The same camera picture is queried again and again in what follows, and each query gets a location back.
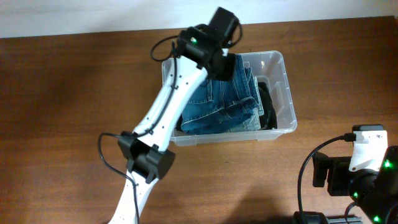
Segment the white wall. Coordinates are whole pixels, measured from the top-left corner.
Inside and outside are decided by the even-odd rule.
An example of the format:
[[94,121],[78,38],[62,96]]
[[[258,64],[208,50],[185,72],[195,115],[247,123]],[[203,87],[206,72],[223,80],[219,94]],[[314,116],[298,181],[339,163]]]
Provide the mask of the white wall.
[[188,27],[218,6],[243,24],[398,16],[398,0],[0,0],[0,37]]

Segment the jeans pocket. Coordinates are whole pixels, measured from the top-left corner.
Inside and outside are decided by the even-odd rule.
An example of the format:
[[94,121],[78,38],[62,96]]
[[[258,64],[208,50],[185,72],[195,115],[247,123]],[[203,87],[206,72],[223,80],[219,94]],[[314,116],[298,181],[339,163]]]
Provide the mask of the jeans pocket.
[[195,90],[188,103],[199,104],[207,103],[213,100],[211,80],[206,79]]

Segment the green led light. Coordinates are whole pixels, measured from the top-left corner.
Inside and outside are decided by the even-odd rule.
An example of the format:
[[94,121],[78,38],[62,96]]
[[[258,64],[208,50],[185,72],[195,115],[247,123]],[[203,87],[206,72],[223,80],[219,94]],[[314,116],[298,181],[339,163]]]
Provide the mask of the green led light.
[[385,168],[392,167],[392,164],[390,163],[390,161],[386,160],[386,161],[384,162],[384,167],[385,167]]
[[198,41],[196,40],[196,38],[191,37],[191,42],[192,42],[193,44],[195,44],[195,43],[197,43]]

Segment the blue denim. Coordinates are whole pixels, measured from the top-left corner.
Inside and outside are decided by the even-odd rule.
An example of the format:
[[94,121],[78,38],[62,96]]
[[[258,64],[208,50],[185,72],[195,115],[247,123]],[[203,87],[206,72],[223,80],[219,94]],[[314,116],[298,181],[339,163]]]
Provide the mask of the blue denim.
[[244,121],[243,123],[229,129],[226,133],[236,133],[242,131],[257,131],[261,129],[259,112],[257,108],[254,108],[252,111],[252,115],[249,119]]
[[259,116],[262,116],[265,114],[264,111],[264,107],[262,107],[262,102],[261,102],[261,95],[260,95],[260,91],[259,91],[259,82],[257,80],[257,77],[254,77],[254,86],[256,87],[256,92],[257,92],[257,96],[259,98],[258,104],[259,104]]
[[259,108],[251,94],[242,56],[237,55],[230,81],[205,80],[182,111],[181,129],[187,134],[223,133],[252,117]]

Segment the robotic arm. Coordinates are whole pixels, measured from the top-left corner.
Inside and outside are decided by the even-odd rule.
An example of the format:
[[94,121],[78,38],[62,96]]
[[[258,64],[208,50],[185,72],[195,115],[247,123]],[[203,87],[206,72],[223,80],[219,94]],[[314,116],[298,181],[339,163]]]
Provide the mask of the robotic arm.
[[193,92],[206,78],[229,80],[233,76],[235,56],[227,52],[236,44],[232,37],[237,26],[240,40],[238,18],[219,7],[209,25],[189,27],[177,37],[177,48],[173,43],[174,64],[149,112],[133,132],[114,135],[127,159],[127,180],[109,223],[139,223],[150,191],[173,164],[175,154],[167,150],[170,136]]
[[[176,36],[177,47],[173,44],[170,53],[170,56],[174,55],[172,69],[144,119],[133,132],[123,131],[121,135],[103,133],[99,136],[101,159],[108,168],[127,178],[118,207],[109,223],[139,223],[139,214],[150,191],[173,164],[175,154],[167,150],[169,139],[193,92],[206,78],[229,80],[233,76],[235,56],[227,52],[238,42],[232,43],[237,26],[240,30],[239,41],[243,32],[238,18],[218,8],[209,25],[200,24],[181,31]],[[127,159],[126,174],[104,160],[101,153],[102,135],[118,138],[118,145]],[[314,187],[323,187],[328,176],[331,196],[351,196],[375,224],[396,223],[398,147],[387,149],[387,133],[382,126],[358,126],[352,134],[340,136],[336,140],[354,141],[354,154],[351,158],[328,157],[319,153],[319,149],[333,142],[328,141],[307,157],[298,181],[300,213],[295,213],[298,223],[325,223],[319,222],[319,219],[314,221],[310,218],[311,214],[302,210],[301,175],[311,158],[314,163]]]
[[[341,140],[353,141],[353,156],[314,153],[313,186],[324,187],[327,178],[332,197],[350,196],[354,202],[346,217],[356,205],[374,224],[398,223],[398,147],[388,147],[387,131],[380,124],[356,125],[345,136]],[[302,214],[295,213],[296,223],[328,224],[322,213]]]

